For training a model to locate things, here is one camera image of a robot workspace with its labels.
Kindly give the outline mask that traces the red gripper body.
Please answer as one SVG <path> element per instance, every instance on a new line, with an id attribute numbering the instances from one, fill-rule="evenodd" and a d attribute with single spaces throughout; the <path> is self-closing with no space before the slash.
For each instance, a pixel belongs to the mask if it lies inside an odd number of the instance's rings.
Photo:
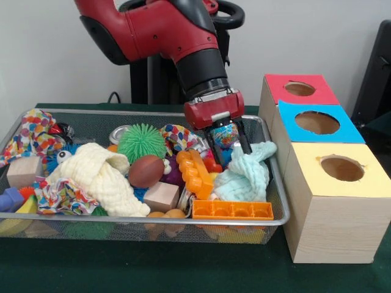
<path id="1" fill-rule="evenodd" d="M 184 113 L 194 129 L 203 130 L 217 121 L 241 117 L 244 114 L 244 99 L 239 90 L 226 89 L 188 101 L 184 104 Z"/>

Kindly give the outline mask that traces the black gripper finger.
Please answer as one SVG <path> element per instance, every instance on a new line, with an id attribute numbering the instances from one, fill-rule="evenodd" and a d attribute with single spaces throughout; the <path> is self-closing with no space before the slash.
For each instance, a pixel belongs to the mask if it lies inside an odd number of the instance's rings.
<path id="1" fill-rule="evenodd" d="M 233 122 L 236 125 L 237 130 L 238 130 L 239 142 L 240 142 L 243 153 L 244 154 L 251 154 L 252 148 L 251 148 L 251 145 L 248 141 L 242 118 L 241 117 L 235 118 L 233 120 Z"/>
<path id="2" fill-rule="evenodd" d="M 203 130 L 203 133 L 205 135 L 206 141 L 209 145 L 209 148 L 213 154 L 214 160 L 217 164 L 223 166 L 225 163 L 224 157 L 221 153 L 220 147 L 216 144 L 216 142 L 213 139 L 212 133 L 211 133 L 211 128 L 205 128 Z"/>

